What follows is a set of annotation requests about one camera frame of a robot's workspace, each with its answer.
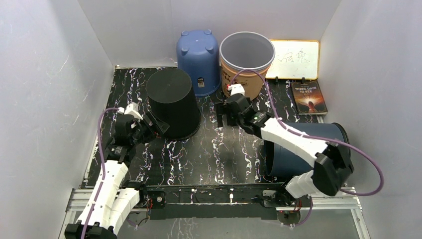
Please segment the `large dark blue bucket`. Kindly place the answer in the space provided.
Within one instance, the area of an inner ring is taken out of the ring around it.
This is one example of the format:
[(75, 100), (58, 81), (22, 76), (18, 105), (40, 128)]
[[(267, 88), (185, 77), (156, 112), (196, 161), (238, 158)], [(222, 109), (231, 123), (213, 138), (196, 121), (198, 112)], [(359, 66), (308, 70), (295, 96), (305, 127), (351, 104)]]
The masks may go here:
[[(338, 139), (340, 141), (349, 143), (347, 132), (342, 125), (335, 122), (289, 122), (287, 125), (292, 126), (300, 131), (304, 131), (309, 135)], [(268, 141), (264, 141), (261, 152), (265, 157), (264, 166), (265, 172), (268, 176), (286, 179), (293, 176), (299, 176), (313, 169), (313, 167), (309, 165), (304, 159), (283, 148), (282, 146)]]

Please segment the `light blue plastic bucket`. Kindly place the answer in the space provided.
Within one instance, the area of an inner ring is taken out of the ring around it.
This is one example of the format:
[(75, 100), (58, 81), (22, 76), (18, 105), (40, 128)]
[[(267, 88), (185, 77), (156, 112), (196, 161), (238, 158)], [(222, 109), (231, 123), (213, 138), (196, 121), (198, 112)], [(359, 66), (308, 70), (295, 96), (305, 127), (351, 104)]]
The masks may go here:
[(182, 31), (176, 54), (178, 68), (191, 77), (197, 97), (220, 87), (219, 45), (210, 29)]

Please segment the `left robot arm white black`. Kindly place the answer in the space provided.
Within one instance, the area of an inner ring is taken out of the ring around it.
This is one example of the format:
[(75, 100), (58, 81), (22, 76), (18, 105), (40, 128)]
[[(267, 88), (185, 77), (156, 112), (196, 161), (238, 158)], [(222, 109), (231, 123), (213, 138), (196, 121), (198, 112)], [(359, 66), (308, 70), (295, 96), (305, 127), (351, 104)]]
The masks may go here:
[(117, 117), (114, 128), (106, 147), (99, 142), (101, 171), (82, 214), (66, 226), (67, 239), (115, 239), (130, 211), (148, 203), (144, 183), (123, 180), (136, 147), (164, 136), (169, 125), (152, 112), (140, 115), (126, 110)]

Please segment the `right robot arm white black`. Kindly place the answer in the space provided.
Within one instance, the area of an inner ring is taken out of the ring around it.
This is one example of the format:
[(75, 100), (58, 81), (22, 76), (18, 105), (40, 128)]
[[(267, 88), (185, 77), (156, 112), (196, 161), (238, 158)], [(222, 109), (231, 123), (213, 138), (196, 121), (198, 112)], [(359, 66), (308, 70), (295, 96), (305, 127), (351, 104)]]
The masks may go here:
[(300, 197), (323, 193), (335, 196), (346, 179), (353, 173), (349, 150), (342, 142), (310, 139), (303, 131), (289, 125), (281, 125), (273, 114), (257, 111), (251, 100), (242, 94), (234, 94), (215, 107), (217, 125), (240, 126), (246, 133), (255, 135), (273, 145), (279, 145), (310, 167), (306, 173), (294, 176), (280, 193), (281, 202), (293, 206)]

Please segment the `black ribbed plastic bucket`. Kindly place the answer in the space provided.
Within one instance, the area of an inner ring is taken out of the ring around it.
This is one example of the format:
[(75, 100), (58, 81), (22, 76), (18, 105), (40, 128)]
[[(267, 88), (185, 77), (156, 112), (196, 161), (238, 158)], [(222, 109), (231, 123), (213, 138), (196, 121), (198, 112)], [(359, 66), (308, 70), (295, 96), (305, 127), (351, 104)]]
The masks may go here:
[(154, 115), (169, 125), (165, 137), (184, 140), (197, 132), (201, 113), (191, 77), (183, 70), (166, 68), (151, 75), (146, 84)]

